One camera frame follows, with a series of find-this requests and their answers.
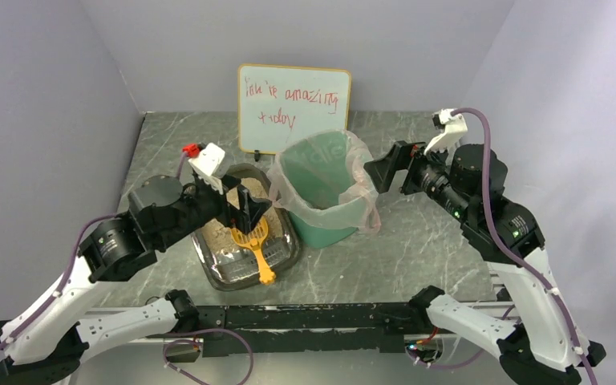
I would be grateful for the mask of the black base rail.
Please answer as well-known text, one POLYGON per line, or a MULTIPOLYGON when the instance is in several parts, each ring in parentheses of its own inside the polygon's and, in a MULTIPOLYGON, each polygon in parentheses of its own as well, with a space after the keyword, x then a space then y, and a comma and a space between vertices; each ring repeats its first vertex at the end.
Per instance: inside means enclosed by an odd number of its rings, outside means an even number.
POLYGON ((170 333, 201 341, 206 358, 247 351, 401 353, 438 331, 421 309, 406 302, 195 306, 184 290, 164 297, 176 311, 170 333))

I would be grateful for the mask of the green trash bin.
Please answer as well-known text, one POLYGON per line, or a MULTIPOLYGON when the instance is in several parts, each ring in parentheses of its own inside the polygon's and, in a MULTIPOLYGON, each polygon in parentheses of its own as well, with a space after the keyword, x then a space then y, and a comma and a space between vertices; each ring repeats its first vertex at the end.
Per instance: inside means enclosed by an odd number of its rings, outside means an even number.
POLYGON ((327 131, 299 140, 280 154, 281 174, 289 184, 280 197, 299 237, 311 248, 349 237, 366 216, 362 197, 340 197, 355 184, 346 163, 349 146, 345 131, 327 131))

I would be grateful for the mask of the translucent pink bin liner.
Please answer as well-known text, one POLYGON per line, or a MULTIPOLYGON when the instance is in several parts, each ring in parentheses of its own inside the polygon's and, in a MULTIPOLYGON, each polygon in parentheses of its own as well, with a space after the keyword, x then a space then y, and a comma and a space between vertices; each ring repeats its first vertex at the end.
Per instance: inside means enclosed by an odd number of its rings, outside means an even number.
POLYGON ((377 233, 379 193, 364 170, 371 160, 354 133, 319 132, 276 154, 267 172, 269 198, 313 228, 377 233))

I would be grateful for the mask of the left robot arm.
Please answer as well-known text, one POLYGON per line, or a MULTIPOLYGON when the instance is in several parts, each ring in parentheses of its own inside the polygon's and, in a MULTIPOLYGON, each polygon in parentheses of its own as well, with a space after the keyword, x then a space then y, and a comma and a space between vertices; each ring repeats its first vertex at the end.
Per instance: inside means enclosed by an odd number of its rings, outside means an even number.
POLYGON ((61 277, 27 310, 0 321, 1 384, 53 384, 87 360, 139 338, 203 333, 188 293, 173 290, 145 306, 89 318, 88 310, 210 221, 250 233, 270 208, 225 176, 222 190, 199 180, 154 176, 128 196, 126 212, 87 223, 61 277), (226 189, 237 190, 231 205, 226 189))

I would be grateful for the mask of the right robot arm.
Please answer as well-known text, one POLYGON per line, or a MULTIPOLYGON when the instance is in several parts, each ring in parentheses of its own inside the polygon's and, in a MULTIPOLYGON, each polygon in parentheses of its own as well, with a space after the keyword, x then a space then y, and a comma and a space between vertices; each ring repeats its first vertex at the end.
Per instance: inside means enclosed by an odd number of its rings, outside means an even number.
POLYGON ((408 303, 418 321, 475 344, 518 384, 579 384, 580 369, 605 358, 603 345, 584 338, 565 307, 535 216, 504 195, 508 169, 493 150, 465 144, 447 156, 399 141, 364 168, 380 193, 405 171, 401 193, 424 193, 458 221, 518 313, 516 321, 495 318, 428 286, 408 303))

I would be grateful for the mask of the yellow litter scoop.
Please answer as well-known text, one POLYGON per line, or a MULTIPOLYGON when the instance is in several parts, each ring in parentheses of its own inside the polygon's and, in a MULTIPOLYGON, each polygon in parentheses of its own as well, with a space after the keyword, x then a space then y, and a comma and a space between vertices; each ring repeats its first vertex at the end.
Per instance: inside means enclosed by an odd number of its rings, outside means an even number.
POLYGON ((263 244, 270 234, 270 227, 265 217, 262 217, 256 229, 249 234, 243 234, 236 228, 231 228, 231 237, 240 247, 250 250, 257 262, 259 282, 263 285, 271 285, 275 282, 276 274, 271 269, 263 254, 263 244))

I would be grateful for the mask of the beige cat litter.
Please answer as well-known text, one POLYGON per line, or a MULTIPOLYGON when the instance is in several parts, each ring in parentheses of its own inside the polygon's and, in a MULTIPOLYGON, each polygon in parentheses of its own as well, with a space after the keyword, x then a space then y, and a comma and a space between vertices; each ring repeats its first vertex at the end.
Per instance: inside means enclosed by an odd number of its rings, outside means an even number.
MULTIPOLYGON (((241 183, 251 192, 253 197, 266 199, 268 194, 258 179, 246 177, 241 179, 241 183)), ((268 209, 263 217, 269 225, 269 235, 267 242, 274 238, 280 238, 283 234, 282 223, 274 207, 268 209)), ((206 245, 212 253, 231 253, 239 250, 238 245, 233 241, 230 228, 223 226, 218 220, 212 220, 201 230, 206 245)))

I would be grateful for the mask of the whiteboard with red writing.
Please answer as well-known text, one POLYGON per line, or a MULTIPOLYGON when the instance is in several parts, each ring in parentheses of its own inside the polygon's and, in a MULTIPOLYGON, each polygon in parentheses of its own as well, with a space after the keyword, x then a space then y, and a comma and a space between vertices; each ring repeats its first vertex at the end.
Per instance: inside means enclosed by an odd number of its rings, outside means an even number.
POLYGON ((347 129, 351 84, 343 69, 240 65, 238 147, 270 155, 319 132, 347 129))

